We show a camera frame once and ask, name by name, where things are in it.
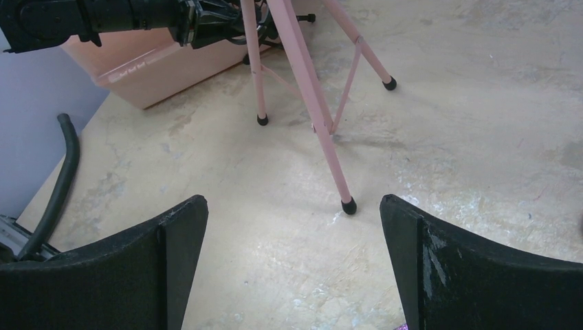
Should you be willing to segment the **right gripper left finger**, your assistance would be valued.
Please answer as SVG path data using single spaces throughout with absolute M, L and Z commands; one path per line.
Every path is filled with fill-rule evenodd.
M 195 195 L 47 261 L 1 266 L 2 329 L 181 329 L 208 221 Z

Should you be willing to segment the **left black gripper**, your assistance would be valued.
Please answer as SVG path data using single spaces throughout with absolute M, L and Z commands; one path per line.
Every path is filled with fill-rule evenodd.
M 175 42 L 200 49 L 221 41 L 245 45 L 241 1 L 179 1 Z

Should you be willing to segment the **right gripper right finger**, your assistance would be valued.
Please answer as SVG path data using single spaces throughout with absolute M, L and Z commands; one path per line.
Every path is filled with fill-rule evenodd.
M 582 264 L 497 243 L 395 195 L 379 205 L 409 329 L 581 329 Z

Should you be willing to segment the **pink music stand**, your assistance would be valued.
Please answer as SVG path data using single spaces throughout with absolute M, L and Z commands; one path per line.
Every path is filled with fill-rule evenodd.
M 332 141 L 332 135 L 336 132 L 342 118 L 355 72 L 361 58 L 366 59 L 382 80 L 387 90 L 392 91 L 396 89 L 397 82 L 386 71 L 379 58 L 360 34 L 357 26 L 344 11 L 340 3 L 338 1 L 324 1 L 323 4 L 355 46 L 351 70 L 346 79 L 338 110 L 334 115 L 331 114 L 325 100 L 322 86 L 318 80 L 314 63 L 309 55 L 307 44 L 300 30 L 298 19 L 296 18 L 291 2 L 268 1 L 267 6 L 272 14 L 280 41 L 283 44 L 285 54 L 298 84 L 297 87 L 292 87 L 291 90 L 301 96 L 307 107 L 313 131 L 318 136 L 322 151 L 340 194 L 343 211 L 348 215 L 354 215 L 358 207 L 347 186 L 347 181 L 342 172 L 340 161 Z M 265 126 L 269 122 L 269 118 L 266 113 L 265 97 L 263 94 L 263 75 L 269 74 L 282 85 L 286 85 L 287 82 L 261 63 L 254 2 L 242 1 L 242 10 L 245 36 L 247 39 L 247 53 L 249 55 L 250 69 L 258 105 L 257 121 L 261 126 Z

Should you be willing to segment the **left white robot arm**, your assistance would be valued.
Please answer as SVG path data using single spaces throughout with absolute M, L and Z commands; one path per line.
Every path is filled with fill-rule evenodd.
M 58 0 L 1 2 L 1 51 L 57 47 L 71 36 L 100 47 L 100 34 L 167 28 L 194 49 L 227 40 L 245 45 L 240 1 Z

